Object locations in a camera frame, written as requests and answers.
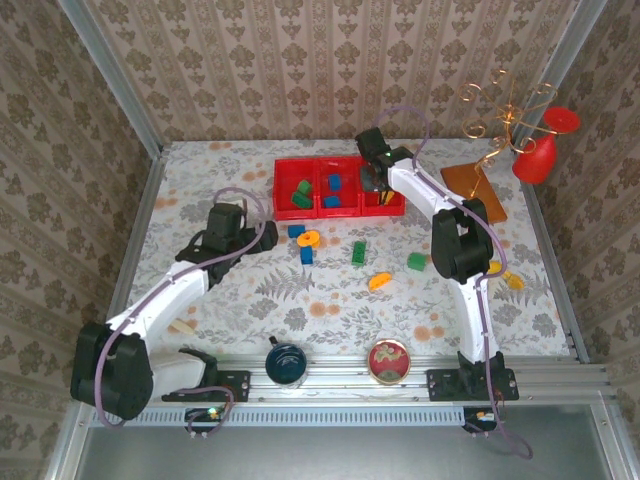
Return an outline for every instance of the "round tin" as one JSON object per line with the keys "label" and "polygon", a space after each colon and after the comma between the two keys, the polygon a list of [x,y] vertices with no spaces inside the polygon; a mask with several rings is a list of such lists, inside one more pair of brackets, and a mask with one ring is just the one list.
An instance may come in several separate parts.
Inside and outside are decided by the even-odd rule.
{"label": "round tin", "polygon": [[411,357],[407,348],[397,340],[380,340],[369,351],[367,367],[376,382],[395,385],[409,374]]}

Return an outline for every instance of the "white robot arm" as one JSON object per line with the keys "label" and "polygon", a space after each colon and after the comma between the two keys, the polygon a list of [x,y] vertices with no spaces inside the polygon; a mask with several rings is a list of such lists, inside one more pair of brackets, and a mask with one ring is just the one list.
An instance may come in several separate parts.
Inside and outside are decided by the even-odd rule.
{"label": "white robot arm", "polygon": [[[256,229],[246,227],[246,212],[241,207],[216,203],[209,212],[207,229],[176,256],[176,263],[157,285],[106,324],[89,323],[81,329],[71,396],[95,405],[98,390],[106,412],[130,420],[151,399],[185,388],[211,386],[218,374],[213,357],[190,349],[151,352],[176,316],[220,283],[240,261],[240,253],[235,252],[256,254],[278,243],[275,223],[265,222],[262,235],[257,236]],[[113,337],[115,341],[106,351],[105,344]],[[104,361],[102,374],[98,374],[100,361]]]}
{"label": "white robot arm", "polygon": [[[422,175],[429,178],[433,183],[437,181],[424,170]],[[433,188],[429,187],[422,179],[418,177],[413,169],[411,158],[405,158],[395,163],[388,170],[389,186],[392,190],[404,195],[412,204],[414,204],[427,218],[434,218],[435,214],[441,210],[452,210],[456,206],[450,202],[450,199],[462,203],[464,198],[453,192],[447,191],[448,198],[442,198]],[[455,279],[449,279],[449,290],[453,295],[456,305],[456,313],[461,327],[460,336],[460,353],[470,362],[483,362],[485,360],[484,336],[482,333],[482,321],[480,319],[480,307],[476,296],[475,285],[476,279],[482,273],[476,273],[467,279],[467,282],[461,284]],[[484,302],[484,311],[489,312],[489,300],[487,297],[487,282],[483,281],[482,301]],[[489,356],[493,357],[498,351],[491,321],[487,322],[489,327]]]}

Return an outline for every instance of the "blue block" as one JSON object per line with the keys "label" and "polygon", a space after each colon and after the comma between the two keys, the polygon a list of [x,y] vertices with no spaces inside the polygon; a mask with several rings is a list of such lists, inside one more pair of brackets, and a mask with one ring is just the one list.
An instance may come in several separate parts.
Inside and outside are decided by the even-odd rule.
{"label": "blue block", "polygon": [[340,180],[340,175],[333,174],[329,175],[329,190],[332,192],[339,192],[342,188],[342,180]]}
{"label": "blue block", "polygon": [[324,198],[324,208],[337,208],[340,205],[340,199],[336,196]]}
{"label": "blue block", "polygon": [[307,230],[306,228],[304,228],[304,225],[289,225],[289,227],[287,228],[289,238],[298,238],[306,231]]}
{"label": "blue block", "polygon": [[300,261],[302,262],[303,265],[313,265],[313,248],[301,247]]}

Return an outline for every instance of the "red vase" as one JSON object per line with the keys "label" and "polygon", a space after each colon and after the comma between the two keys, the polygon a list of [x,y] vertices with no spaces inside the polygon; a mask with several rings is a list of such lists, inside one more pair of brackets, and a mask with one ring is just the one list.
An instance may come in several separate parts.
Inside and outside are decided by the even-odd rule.
{"label": "red vase", "polygon": [[568,108],[551,107],[544,112],[543,118],[558,133],[571,133],[580,128],[580,117]]}
{"label": "red vase", "polygon": [[542,183],[551,173],[557,153],[553,135],[539,138],[533,152],[518,155],[513,164],[513,174],[525,183]]}

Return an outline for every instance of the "orange half-circle block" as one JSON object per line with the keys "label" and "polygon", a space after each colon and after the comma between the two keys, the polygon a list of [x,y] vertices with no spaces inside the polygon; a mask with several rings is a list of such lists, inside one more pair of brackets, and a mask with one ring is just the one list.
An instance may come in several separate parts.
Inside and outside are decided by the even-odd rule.
{"label": "orange half-circle block", "polygon": [[519,275],[511,272],[504,272],[502,274],[502,278],[507,281],[507,286],[511,290],[523,290],[524,289],[524,281],[520,278]]}
{"label": "orange half-circle block", "polygon": [[498,273],[501,268],[502,268],[502,264],[500,262],[496,262],[495,260],[492,260],[489,262],[489,271],[487,273],[489,274]]}
{"label": "orange half-circle block", "polygon": [[391,281],[391,274],[384,272],[379,273],[369,280],[369,290],[377,290]]}
{"label": "orange half-circle block", "polygon": [[320,234],[315,230],[309,230],[298,236],[298,245],[300,247],[317,248],[320,245]]}

